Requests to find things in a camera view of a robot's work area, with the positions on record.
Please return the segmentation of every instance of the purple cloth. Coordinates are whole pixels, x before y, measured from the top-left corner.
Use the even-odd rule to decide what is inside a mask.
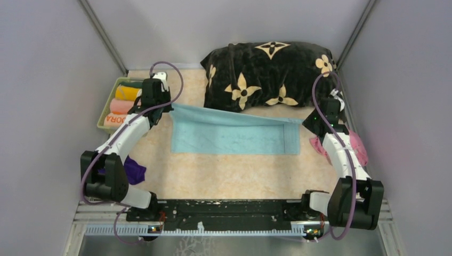
[[[135,160],[127,156],[124,162],[124,170],[128,179],[128,183],[136,185],[144,181],[144,173],[146,172],[146,167],[139,165]],[[105,173],[105,169],[99,170],[99,173]]]

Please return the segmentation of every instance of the metal floor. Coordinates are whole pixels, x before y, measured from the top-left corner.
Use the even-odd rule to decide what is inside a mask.
[[[336,228],[335,234],[342,229]],[[124,237],[136,241],[137,237]],[[274,256],[274,255],[386,255],[377,230],[350,230],[342,241],[317,243],[287,241],[278,237],[159,237],[140,245],[127,245],[114,236],[85,235],[79,256],[177,255],[177,256]]]

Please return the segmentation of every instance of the rolled towel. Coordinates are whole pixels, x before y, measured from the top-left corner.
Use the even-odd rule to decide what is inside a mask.
[[[117,115],[127,114],[127,112],[133,107],[133,101],[112,99],[110,102],[110,112]]]
[[[115,92],[115,98],[118,100],[134,101],[136,97],[141,96],[141,89],[131,88],[127,86],[118,86]]]
[[[123,124],[124,120],[126,120],[126,116],[127,115],[116,115],[113,113],[109,113],[105,117],[103,125],[109,127],[120,127]]]
[[[119,85],[132,87],[132,88],[138,88],[138,89],[143,88],[143,82],[126,82],[126,81],[124,81],[124,82],[120,82]]]

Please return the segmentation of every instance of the black metal base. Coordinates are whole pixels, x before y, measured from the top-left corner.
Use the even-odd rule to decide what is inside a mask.
[[[159,200],[158,214],[131,208],[127,221],[159,221],[165,214],[165,230],[206,231],[291,230],[291,221],[317,220],[303,212],[301,200]]]

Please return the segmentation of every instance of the pink rolled towel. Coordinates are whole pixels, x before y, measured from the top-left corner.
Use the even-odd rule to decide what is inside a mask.
[[[103,125],[109,127],[120,127],[123,124],[124,120],[126,120],[126,116],[127,115],[116,115],[113,113],[109,113],[105,117]]]
[[[113,114],[127,114],[133,107],[133,101],[112,99],[110,102],[110,112]]]

